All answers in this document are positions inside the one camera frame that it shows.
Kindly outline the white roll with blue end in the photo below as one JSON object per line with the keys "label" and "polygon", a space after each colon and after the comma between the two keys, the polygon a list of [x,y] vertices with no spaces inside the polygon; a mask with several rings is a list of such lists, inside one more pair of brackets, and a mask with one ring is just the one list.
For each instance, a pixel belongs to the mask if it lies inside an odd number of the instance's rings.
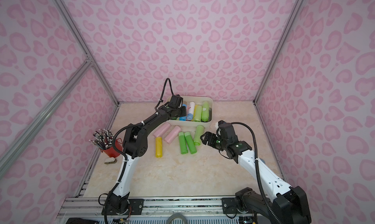
{"label": "white roll with blue end", "polygon": [[187,121],[191,121],[193,118],[195,102],[191,101],[189,103],[188,111],[187,111]]}

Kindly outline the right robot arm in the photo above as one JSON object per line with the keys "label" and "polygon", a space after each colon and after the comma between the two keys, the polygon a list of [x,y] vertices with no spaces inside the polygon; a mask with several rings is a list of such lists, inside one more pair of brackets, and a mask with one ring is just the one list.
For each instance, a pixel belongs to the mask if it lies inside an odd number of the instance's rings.
{"label": "right robot arm", "polygon": [[236,193],[237,207],[242,211],[255,211],[272,224],[310,224],[312,222],[305,191],[283,181],[263,161],[255,156],[255,148],[236,137],[222,139],[206,132],[200,137],[202,144],[218,151],[245,168],[259,185],[260,193],[250,188]]}

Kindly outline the blue trash bag roll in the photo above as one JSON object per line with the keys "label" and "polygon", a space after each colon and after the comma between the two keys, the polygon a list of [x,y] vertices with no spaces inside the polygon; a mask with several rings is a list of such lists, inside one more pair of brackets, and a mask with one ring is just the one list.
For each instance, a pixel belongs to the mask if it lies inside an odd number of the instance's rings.
{"label": "blue trash bag roll", "polygon": [[187,120],[187,105],[183,104],[182,107],[180,108],[180,116],[179,116],[180,121],[186,121]]}

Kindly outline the large yellow roll front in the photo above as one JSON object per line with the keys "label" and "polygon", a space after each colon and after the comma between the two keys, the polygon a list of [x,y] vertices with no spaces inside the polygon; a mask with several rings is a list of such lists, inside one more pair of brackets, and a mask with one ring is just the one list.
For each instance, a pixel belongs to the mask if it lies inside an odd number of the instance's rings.
{"label": "large yellow roll front", "polygon": [[193,118],[192,118],[192,121],[195,121],[195,115],[196,115],[196,109],[197,109],[197,104],[195,104],[194,106],[194,112],[193,112]]}

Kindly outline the light green roll front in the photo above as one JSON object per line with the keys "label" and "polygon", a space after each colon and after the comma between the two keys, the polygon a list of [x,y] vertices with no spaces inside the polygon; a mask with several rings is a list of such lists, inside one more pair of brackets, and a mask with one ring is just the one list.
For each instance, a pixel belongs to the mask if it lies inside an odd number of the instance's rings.
{"label": "light green roll front", "polygon": [[201,105],[196,105],[195,114],[193,118],[194,122],[201,122],[202,110],[203,110],[203,107]]}

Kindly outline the yellow trash bag roll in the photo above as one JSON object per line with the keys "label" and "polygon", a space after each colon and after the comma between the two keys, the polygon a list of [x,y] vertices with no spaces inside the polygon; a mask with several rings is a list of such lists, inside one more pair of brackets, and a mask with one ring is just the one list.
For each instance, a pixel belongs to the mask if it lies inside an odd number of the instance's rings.
{"label": "yellow trash bag roll", "polygon": [[155,138],[155,157],[161,158],[163,156],[163,140],[161,137]]}

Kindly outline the light green roll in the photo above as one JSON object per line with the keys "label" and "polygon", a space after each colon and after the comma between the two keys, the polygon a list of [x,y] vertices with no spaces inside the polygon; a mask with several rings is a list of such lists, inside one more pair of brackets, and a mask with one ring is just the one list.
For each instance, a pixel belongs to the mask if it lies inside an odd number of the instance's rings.
{"label": "light green roll", "polygon": [[195,146],[199,146],[202,144],[202,141],[201,141],[201,136],[204,134],[204,126],[202,125],[198,125],[195,129],[195,135],[194,135],[194,139],[193,139],[193,142],[194,142],[194,145]]}
{"label": "light green roll", "polygon": [[203,110],[203,107],[201,105],[196,105],[195,114],[193,118],[194,122],[201,122],[202,110]]}
{"label": "light green roll", "polygon": [[201,121],[208,122],[210,117],[210,106],[207,101],[205,101],[202,105],[202,113],[201,113]]}

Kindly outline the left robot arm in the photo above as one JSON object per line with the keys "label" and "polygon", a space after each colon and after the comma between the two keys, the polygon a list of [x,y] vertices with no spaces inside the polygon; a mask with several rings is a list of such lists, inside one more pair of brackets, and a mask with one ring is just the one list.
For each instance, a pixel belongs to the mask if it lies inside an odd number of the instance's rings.
{"label": "left robot arm", "polygon": [[148,135],[162,123],[180,116],[186,116],[186,107],[183,106],[183,99],[175,96],[165,104],[157,107],[155,113],[137,124],[129,124],[121,128],[114,136],[125,132],[122,150],[119,151],[123,156],[121,170],[114,187],[106,195],[103,204],[102,215],[130,214],[130,184],[136,165],[148,149]]}

